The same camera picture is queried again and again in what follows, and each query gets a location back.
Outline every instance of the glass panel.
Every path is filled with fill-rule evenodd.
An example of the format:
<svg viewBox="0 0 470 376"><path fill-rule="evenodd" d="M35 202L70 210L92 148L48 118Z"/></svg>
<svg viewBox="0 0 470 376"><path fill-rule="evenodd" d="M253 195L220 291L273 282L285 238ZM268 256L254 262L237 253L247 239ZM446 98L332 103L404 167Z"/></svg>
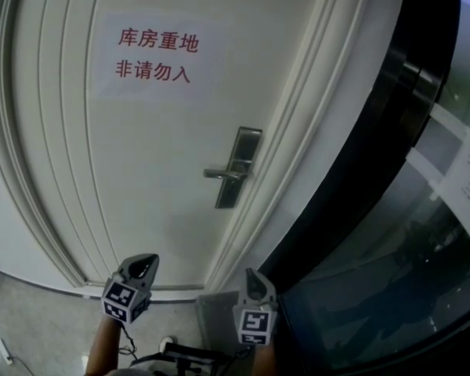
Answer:
<svg viewBox="0 0 470 376"><path fill-rule="evenodd" d="M470 125L470 0L439 101ZM430 119L416 146L443 174L461 142ZM333 368L421 342L470 312L470 237L405 164L381 200L285 296L305 356Z"/></svg>

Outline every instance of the wire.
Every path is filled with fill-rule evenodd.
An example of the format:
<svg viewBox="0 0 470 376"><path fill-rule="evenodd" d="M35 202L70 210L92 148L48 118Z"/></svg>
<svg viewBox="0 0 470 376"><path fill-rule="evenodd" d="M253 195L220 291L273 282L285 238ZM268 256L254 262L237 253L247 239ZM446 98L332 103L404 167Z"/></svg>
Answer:
<svg viewBox="0 0 470 376"><path fill-rule="evenodd" d="M245 349L242 349L241 351L237 352L234 356L230 358L228 363L226 364L225 368L222 370L221 374L219 376L224 376L226 372L231 368L233 365L233 362L236 360L245 360L249 354L252 352L253 347L247 347Z"/></svg>
<svg viewBox="0 0 470 376"><path fill-rule="evenodd" d="M121 355L126 355L126 356L132 355L132 356L134 356L134 359L137 360L138 357L136 356L135 352L138 349L134 345L134 339L131 338L131 336L128 335L128 332L125 330L124 324L122 322L119 322L119 323L120 323L121 329L124 331L125 337L127 337L127 339L130 341L132 348L129 347L128 345L125 345L125 346L118 349L118 353L121 354Z"/></svg>
<svg viewBox="0 0 470 376"><path fill-rule="evenodd" d="M19 362L21 365L24 366L24 369L26 369L31 376L34 376L34 373L30 370L28 365L26 365L21 358L18 358L17 356L10 356L9 358L11 360L16 360L17 362Z"/></svg>

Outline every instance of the black frame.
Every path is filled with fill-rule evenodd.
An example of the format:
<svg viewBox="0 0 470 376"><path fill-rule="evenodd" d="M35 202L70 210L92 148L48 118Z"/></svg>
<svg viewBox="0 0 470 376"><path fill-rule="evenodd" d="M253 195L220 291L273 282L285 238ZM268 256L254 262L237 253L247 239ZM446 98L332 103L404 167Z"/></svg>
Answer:
<svg viewBox="0 0 470 376"><path fill-rule="evenodd" d="M449 73L460 18L461 0L403 0L389 50L359 119L331 170L298 220L260 270L281 295L324 260L379 201L415 145L428 121L433 103ZM296 338L292 319L282 335ZM440 334L397 354L334 373L374 371L385 373L421 363L418 356L431 344L439 345L453 331L463 328L462 319ZM292 338L278 338L277 348L294 353L296 366L310 374L331 372L327 367L310 369Z"/></svg>

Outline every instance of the tiled floor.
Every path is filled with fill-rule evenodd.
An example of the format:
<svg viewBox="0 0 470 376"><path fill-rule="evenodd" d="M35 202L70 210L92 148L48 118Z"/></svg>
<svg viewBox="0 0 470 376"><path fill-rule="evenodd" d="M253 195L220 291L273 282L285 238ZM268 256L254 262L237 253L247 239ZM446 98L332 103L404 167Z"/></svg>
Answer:
<svg viewBox="0 0 470 376"><path fill-rule="evenodd" d="M33 287L0 274L0 338L13 356L27 363L35 376L81 375L101 319L100 303ZM179 344L201 347L193 303L156 304L128 327L138 357L157 351L165 335ZM122 334L121 345L127 340ZM127 367L130 356L120 356ZM5 364L0 376L27 375L21 365Z"/></svg>

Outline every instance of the door lock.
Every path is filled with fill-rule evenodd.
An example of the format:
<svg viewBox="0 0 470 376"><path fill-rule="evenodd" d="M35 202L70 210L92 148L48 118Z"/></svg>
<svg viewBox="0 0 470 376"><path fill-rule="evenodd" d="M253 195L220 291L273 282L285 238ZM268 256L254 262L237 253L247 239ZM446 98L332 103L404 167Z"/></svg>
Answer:
<svg viewBox="0 0 470 376"><path fill-rule="evenodd" d="M260 129L240 127L226 170L204 170L205 178L223 180L215 206L217 209L235 207L244 180L249 176L261 135Z"/></svg>

